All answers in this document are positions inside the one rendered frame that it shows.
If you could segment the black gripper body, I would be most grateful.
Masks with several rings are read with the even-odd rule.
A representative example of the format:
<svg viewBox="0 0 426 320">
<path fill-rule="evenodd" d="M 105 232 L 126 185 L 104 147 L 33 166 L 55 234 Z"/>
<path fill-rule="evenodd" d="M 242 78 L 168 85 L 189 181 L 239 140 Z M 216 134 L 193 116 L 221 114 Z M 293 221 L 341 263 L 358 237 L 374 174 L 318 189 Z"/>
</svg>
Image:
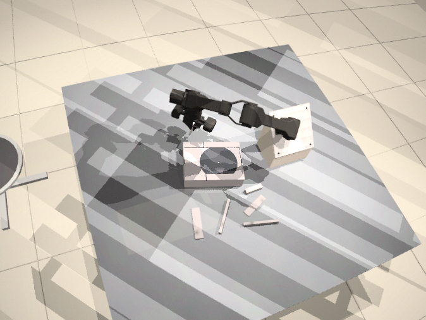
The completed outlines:
<svg viewBox="0 0 426 320">
<path fill-rule="evenodd" d="M 198 111 L 198 112 L 189 112 L 189 111 L 184 111 L 183 108 L 181 108 L 181 105 L 175 105 L 175 107 L 173 108 L 173 110 L 171 111 L 171 116 L 173 118 L 178 119 L 180 117 L 180 115 L 184 115 L 183 120 L 189 122 L 195 122 L 195 124 L 197 125 L 203 125 L 203 129 L 207 132 L 212 132 L 215 125 L 216 125 L 216 119 L 211 118 L 208 116 L 208 118 L 205 120 L 204 116 L 202 116 L 202 111 Z"/>
</svg>

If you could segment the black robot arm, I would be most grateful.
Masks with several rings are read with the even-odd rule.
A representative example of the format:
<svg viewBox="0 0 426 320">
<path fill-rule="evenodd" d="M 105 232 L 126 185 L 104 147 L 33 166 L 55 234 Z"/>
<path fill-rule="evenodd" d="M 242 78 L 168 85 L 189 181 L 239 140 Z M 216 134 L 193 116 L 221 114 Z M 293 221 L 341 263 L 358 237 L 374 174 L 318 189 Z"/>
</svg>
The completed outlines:
<svg viewBox="0 0 426 320">
<path fill-rule="evenodd" d="M 230 116 L 232 104 L 244 102 L 243 109 L 241 112 L 239 123 L 236 123 Z M 189 112 L 198 112 L 203 109 L 215 111 L 218 114 L 228 116 L 235 124 L 245 126 L 248 128 L 260 127 L 265 125 L 271 128 L 275 128 L 276 135 L 283 135 L 286 140 L 296 140 L 298 135 L 298 129 L 300 127 L 300 120 L 292 117 L 288 118 L 275 118 L 264 113 L 264 110 L 258 107 L 258 104 L 248 101 L 218 101 L 215 99 L 209 99 L 200 92 L 194 90 L 185 89 L 180 91 L 173 89 L 170 94 L 169 103 L 181 105 L 181 108 Z M 242 123 L 242 124 L 240 124 Z"/>
</svg>

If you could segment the grey metal disc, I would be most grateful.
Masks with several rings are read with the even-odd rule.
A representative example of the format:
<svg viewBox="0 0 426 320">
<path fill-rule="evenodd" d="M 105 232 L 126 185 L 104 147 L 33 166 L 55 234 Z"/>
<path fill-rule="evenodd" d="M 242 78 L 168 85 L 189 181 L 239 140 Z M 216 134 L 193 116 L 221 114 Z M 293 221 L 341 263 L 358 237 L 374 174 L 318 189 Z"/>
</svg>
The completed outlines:
<svg viewBox="0 0 426 320">
<path fill-rule="evenodd" d="M 229 149 L 211 147 L 202 153 L 200 167 L 205 174 L 234 174 L 238 162 L 236 156 Z"/>
</svg>

